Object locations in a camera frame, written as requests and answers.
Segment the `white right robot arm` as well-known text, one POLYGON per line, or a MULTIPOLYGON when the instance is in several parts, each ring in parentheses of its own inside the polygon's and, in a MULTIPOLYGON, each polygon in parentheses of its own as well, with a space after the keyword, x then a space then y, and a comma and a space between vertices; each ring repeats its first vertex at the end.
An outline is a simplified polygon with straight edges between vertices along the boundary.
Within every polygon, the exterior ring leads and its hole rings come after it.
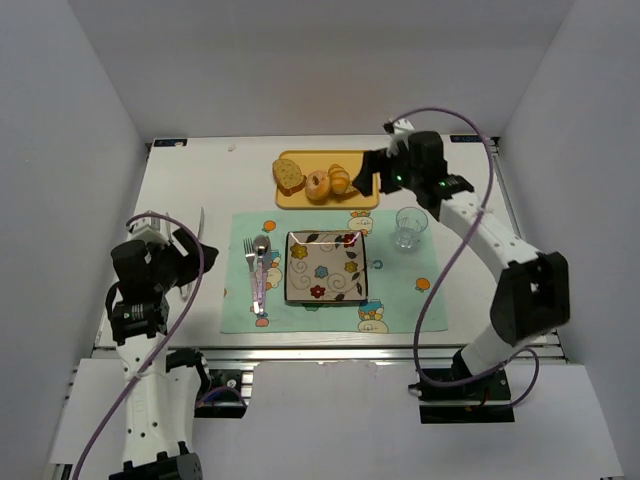
POLYGON ((496 281, 489 325, 453 357, 442 380, 417 371, 419 387, 460 389, 495 375, 529 343, 570 319, 569 265, 517 237, 487 209, 462 176, 449 172, 441 136, 433 131, 395 134, 389 147, 367 150, 353 181, 364 196, 411 191, 418 205, 456 233, 455 255, 470 248, 496 281))

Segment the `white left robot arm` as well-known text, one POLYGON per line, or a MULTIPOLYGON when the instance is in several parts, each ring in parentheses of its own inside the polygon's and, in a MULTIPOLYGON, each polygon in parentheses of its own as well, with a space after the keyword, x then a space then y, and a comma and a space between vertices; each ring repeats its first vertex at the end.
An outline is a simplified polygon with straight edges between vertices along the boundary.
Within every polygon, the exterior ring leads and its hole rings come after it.
POLYGON ((211 379, 202 353, 194 348, 168 352, 166 294, 208 272, 219 252, 179 237, 170 242, 130 240, 111 252, 117 282, 105 300, 112 338, 124 378, 134 387, 125 399, 126 434, 122 468, 116 479, 200 479, 192 447, 196 400, 211 379))

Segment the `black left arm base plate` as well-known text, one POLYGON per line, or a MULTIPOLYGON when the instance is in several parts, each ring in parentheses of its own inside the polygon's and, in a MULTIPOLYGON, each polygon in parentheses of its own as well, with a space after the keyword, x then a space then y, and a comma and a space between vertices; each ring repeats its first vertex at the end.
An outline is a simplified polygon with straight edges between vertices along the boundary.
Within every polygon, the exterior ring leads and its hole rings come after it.
POLYGON ((195 406, 197 419, 241 419, 249 404, 253 371, 229 368, 209 370, 210 386, 195 406))

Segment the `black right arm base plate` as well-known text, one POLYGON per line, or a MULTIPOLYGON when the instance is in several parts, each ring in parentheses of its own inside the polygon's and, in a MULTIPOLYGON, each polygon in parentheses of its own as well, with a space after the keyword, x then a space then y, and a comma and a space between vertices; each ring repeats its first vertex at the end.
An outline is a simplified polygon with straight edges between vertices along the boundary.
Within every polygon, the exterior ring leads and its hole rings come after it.
POLYGON ((458 387, 437 388, 419 380, 410 384, 408 391, 418 398, 420 421, 425 425, 515 422, 504 371, 458 387))

